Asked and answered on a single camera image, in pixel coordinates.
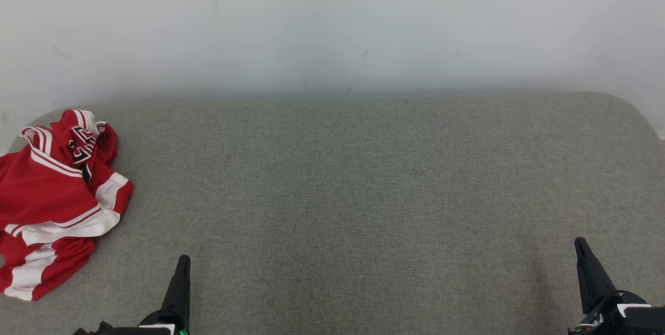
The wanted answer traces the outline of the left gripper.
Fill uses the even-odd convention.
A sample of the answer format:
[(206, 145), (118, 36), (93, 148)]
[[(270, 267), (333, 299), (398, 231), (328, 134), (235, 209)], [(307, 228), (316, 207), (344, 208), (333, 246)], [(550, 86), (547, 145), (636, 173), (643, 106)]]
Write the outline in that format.
[(189, 328), (191, 262), (188, 255), (179, 257), (161, 311), (149, 314), (140, 322), (138, 328), (161, 328), (168, 330), (168, 335), (191, 335)]

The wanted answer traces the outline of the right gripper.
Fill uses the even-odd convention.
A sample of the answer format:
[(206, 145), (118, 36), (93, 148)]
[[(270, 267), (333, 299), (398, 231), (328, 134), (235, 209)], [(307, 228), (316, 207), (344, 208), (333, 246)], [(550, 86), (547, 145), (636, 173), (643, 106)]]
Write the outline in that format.
[(574, 240), (580, 302), (585, 317), (568, 335), (634, 335), (626, 310), (649, 307), (629, 291), (616, 291), (601, 262), (583, 237)]

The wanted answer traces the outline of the red shorts with white stripes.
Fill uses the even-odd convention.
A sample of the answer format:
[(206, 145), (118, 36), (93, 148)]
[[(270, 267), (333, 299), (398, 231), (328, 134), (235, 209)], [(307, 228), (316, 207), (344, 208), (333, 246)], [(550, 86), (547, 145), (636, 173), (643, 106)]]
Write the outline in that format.
[(85, 266), (97, 245), (93, 238), (65, 237), (28, 246), (21, 238), (0, 234), (0, 294), (36, 301)]

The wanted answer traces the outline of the red white basketball jersey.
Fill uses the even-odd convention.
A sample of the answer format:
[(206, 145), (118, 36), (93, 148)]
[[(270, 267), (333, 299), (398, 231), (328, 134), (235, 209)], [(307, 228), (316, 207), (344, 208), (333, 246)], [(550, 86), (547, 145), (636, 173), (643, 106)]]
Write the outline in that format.
[(86, 110), (24, 127), (25, 146), (0, 156), (0, 231), (26, 245), (93, 237), (114, 228), (133, 183), (112, 169), (118, 135)]

